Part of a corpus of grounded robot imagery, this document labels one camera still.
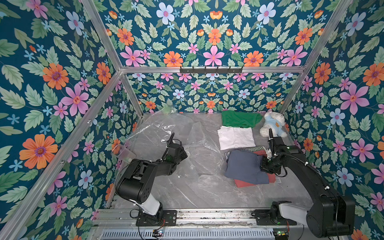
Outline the green white striped garment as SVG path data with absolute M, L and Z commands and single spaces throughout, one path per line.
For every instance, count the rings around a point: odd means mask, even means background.
M 242 151 L 249 151 L 249 152 L 259 152 L 259 151 L 264 151 L 266 152 L 266 148 L 264 146 L 256 146 L 256 147 L 252 147 L 252 148 L 243 148 L 243 149 L 240 149 Z M 228 158 L 230 153 L 232 151 L 228 151 L 225 153 L 225 157 Z

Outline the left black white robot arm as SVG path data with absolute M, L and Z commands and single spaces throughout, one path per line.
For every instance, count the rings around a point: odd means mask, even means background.
M 147 216 L 160 217 L 163 206 L 152 195 L 156 177 L 172 175 L 188 155 L 180 140 L 172 133 L 162 157 L 155 162 L 134 159 L 115 184 L 116 194 L 139 207 Z

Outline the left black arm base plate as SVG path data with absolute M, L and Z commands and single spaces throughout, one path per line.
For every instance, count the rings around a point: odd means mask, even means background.
M 143 211 L 139 211 L 136 226 L 137 227 L 155 227 L 155 226 L 176 226 L 177 221 L 176 210 L 159 210 L 159 212 L 154 215 L 145 214 Z

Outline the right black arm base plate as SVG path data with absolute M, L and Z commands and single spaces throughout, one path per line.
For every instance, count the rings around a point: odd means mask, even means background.
M 297 226 L 298 223 L 282 218 L 271 209 L 258 209 L 251 212 L 258 226 Z

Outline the dark blue garment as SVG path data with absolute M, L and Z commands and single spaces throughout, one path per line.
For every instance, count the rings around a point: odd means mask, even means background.
M 225 177 L 253 185 L 268 184 L 269 176 L 260 168 L 263 156 L 249 151 L 233 150 L 227 161 Z

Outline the clear plastic vacuum bag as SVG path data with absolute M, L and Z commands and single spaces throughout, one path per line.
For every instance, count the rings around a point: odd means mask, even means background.
M 222 171 L 224 154 L 199 115 L 182 115 L 169 107 L 147 116 L 113 153 L 126 162 L 116 182 L 153 184 L 156 177 L 197 181 Z

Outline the green t-shirt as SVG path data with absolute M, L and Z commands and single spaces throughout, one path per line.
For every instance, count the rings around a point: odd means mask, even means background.
M 262 120 L 262 118 L 263 116 L 259 113 L 223 111 L 222 125 L 234 128 L 253 128 Z

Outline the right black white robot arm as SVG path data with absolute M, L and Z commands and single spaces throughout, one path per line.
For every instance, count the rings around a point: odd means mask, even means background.
M 281 137 L 269 131 L 271 155 L 264 157 L 261 170 L 280 176 L 290 169 L 303 184 L 313 205 L 306 209 L 290 202 L 274 202 L 273 215 L 277 219 L 292 220 L 309 228 L 317 238 L 340 237 L 353 233 L 355 207 L 353 199 L 341 195 L 329 185 L 320 172 L 296 146 L 287 146 Z

